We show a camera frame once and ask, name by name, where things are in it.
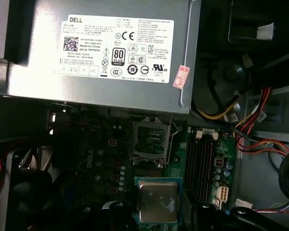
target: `cpu socket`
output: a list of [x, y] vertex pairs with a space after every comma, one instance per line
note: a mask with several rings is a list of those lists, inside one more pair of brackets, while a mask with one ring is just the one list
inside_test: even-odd
[[158, 168], [163, 168], [169, 162], [173, 137], [177, 133], [178, 129], [173, 122], [166, 125], [158, 119], [152, 122], [149, 118], [135, 122], [131, 156], [133, 164], [137, 165], [140, 161], [152, 161]]

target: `ce mark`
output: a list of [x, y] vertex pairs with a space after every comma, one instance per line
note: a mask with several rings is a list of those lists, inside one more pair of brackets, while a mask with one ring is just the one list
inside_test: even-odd
[[[134, 41], [134, 38], [133, 38], [133, 37], [134, 37], [134, 33], [135, 33], [135, 32], [131, 32], [131, 33], [129, 34], [130, 40], [133, 40], [133, 41]], [[127, 31], [125, 31], [125, 32], [122, 33], [122, 38], [123, 38], [124, 40], [126, 40], [126, 37], [124, 37], [125, 34], [127, 34]]]

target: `red sticker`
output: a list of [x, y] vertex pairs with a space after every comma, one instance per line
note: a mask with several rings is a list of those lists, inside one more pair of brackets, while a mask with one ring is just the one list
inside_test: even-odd
[[183, 86], [185, 85], [188, 73], [190, 68], [186, 66], [180, 66], [177, 77], [174, 80], [173, 86], [175, 88], [183, 89]]

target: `ram slot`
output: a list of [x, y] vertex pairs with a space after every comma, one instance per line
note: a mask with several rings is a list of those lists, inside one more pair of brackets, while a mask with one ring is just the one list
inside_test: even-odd
[[185, 185], [198, 201], [206, 201], [213, 172], [214, 143], [212, 136], [191, 137], [188, 144]]

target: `power supply label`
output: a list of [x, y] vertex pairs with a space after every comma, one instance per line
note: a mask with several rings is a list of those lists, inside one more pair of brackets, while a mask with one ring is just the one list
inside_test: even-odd
[[173, 20], [70, 15], [56, 73], [169, 83]]

